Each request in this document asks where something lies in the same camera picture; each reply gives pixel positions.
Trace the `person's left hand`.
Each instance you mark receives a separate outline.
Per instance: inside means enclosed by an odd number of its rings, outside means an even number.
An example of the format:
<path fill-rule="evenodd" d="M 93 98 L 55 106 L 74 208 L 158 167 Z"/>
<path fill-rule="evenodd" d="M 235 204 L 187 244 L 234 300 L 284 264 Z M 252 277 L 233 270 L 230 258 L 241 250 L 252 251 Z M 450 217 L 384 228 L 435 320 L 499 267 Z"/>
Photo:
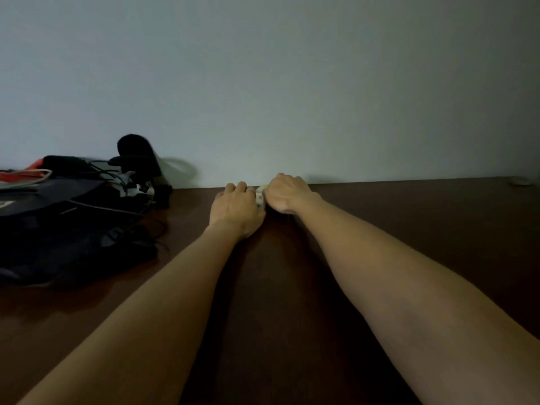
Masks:
<path fill-rule="evenodd" d="M 223 197 L 222 191 L 213 201 L 206 231 L 220 232 L 238 242 L 253 235 L 265 217 L 266 212 L 257 207 L 255 197 L 246 194 Z"/>

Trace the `person's right hand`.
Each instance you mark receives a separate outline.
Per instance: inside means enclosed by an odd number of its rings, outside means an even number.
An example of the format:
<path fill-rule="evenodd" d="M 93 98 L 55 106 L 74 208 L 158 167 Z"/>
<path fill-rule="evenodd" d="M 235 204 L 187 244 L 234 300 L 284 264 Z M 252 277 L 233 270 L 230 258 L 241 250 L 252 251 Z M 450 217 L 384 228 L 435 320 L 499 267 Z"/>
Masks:
<path fill-rule="evenodd" d="M 282 214 L 301 215 L 314 204 L 322 201 L 321 196 L 313 192 L 307 182 L 305 186 L 274 185 L 274 178 L 265 190 L 266 202 L 275 211 Z"/>

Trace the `person's left forearm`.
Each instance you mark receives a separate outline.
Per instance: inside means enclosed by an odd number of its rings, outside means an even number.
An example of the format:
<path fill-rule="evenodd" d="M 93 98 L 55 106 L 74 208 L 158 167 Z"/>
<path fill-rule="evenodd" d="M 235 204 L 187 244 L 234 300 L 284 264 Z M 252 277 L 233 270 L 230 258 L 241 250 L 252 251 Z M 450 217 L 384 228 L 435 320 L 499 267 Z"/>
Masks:
<path fill-rule="evenodd" d="M 252 233 L 208 226 L 17 405 L 179 405 L 221 271 Z"/>

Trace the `person's right forearm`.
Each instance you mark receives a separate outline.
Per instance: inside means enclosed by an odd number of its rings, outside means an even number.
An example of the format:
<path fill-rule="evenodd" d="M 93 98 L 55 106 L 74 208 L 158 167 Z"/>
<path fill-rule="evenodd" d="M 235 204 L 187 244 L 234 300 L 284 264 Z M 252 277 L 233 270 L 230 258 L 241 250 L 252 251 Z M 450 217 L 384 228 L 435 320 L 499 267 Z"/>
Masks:
<path fill-rule="evenodd" d="M 423 405 L 540 405 L 540 340 L 476 286 L 318 194 L 288 203 Z"/>

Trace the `black headset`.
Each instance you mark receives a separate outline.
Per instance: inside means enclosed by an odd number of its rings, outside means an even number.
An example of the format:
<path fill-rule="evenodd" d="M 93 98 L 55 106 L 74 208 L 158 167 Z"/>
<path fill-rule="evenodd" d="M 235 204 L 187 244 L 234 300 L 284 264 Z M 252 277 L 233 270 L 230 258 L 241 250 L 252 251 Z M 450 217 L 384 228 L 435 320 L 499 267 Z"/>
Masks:
<path fill-rule="evenodd" d="M 106 163 L 129 177 L 128 188 L 150 195 L 159 210 L 170 208 L 172 186 L 162 173 L 158 156 L 143 136 L 128 134 L 117 142 L 118 156 Z"/>

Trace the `black bag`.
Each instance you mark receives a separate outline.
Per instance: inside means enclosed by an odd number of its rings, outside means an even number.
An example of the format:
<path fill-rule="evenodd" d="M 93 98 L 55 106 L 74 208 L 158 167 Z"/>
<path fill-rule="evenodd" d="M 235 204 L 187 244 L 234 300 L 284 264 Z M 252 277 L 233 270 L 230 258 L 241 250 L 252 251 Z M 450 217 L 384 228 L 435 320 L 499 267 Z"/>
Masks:
<path fill-rule="evenodd" d="M 153 197 L 107 161 L 46 156 L 0 169 L 0 287 L 83 286 L 157 257 Z"/>

